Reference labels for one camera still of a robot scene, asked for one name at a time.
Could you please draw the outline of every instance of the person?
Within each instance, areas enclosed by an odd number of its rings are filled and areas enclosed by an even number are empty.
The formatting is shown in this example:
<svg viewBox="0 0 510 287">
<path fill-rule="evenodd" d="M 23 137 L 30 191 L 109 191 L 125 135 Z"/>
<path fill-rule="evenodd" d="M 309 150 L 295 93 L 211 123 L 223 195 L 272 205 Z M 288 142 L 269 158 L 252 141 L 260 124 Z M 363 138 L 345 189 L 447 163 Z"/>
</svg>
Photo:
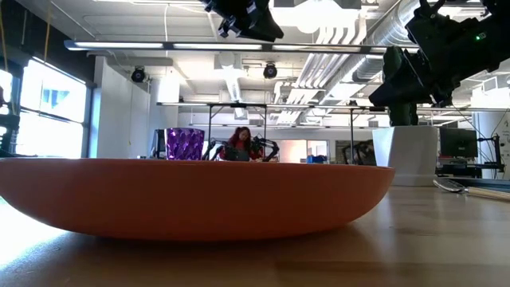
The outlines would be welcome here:
<svg viewBox="0 0 510 287">
<path fill-rule="evenodd" d="M 220 152 L 220 158 L 230 161 L 250 161 L 261 157 L 252 149 L 252 135 L 247 127 L 236 128 L 228 141 L 229 145 Z"/>
</svg>

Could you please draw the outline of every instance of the purple vase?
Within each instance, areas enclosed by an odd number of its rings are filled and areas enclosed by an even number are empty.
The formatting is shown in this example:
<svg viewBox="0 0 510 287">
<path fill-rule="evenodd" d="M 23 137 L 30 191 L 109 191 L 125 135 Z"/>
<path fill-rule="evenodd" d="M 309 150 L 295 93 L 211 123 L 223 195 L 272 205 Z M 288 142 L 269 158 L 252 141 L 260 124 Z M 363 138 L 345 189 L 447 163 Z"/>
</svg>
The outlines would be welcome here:
<svg viewBox="0 0 510 287">
<path fill-rule="evenodd" d="M 195 128 L 167 128 L 165 141 L 167 143 L 168 160 L 200 160 L 204 147 L 203 130 Z"/>
</svg>

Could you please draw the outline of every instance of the white planter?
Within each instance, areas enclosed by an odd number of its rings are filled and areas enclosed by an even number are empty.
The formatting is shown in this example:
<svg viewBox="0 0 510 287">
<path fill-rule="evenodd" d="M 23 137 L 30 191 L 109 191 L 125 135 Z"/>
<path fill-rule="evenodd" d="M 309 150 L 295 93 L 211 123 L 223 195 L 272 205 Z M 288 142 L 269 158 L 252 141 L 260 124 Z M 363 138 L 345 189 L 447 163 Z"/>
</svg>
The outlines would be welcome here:
<svg viewBox="0 0 510 287">
<path fill-rule="evenodd" d="M 372 135 L 377 165 L 395 169 L 392 185 L 433 186 L 437 166 L 437 128 L 380 128 L 374 130 Z"/>
</svg>

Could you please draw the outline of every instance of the desk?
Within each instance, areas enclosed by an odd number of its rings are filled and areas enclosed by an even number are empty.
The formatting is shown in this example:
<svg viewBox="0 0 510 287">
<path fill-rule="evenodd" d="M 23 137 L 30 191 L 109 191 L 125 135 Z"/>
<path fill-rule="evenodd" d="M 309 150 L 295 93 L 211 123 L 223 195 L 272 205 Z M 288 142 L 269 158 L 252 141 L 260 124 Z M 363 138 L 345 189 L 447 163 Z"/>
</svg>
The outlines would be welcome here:
<svg viewBox="0 0 510 287">
<path fill-rule="evenodd" d="M 126 242 L 62 233 L 5 204 L 0 212 L 2 287 L 510 282 L 510 204 L 435 188 L 392 188 L 373 211 L 342 229 L 264 242 Z M 42 234 L 51 235 L 35 240 Z M 13 253 L 12 245 L 23 242 Z"/>
</svg>

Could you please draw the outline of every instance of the table surface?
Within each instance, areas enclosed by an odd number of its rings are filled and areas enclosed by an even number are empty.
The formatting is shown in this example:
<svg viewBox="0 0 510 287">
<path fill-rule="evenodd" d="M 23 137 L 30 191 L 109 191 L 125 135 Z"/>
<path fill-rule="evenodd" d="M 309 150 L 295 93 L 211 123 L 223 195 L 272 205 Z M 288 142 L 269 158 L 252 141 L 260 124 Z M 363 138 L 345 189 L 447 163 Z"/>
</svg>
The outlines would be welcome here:
<svg viewBox="0 0 510 287">
<path fill-rule="evenodd" d="M 0 286 L 509 286 L 510 203 L 392 188 L 344 228 L 263 242 L 129 242 L 0 203 Z"/>
</svg>

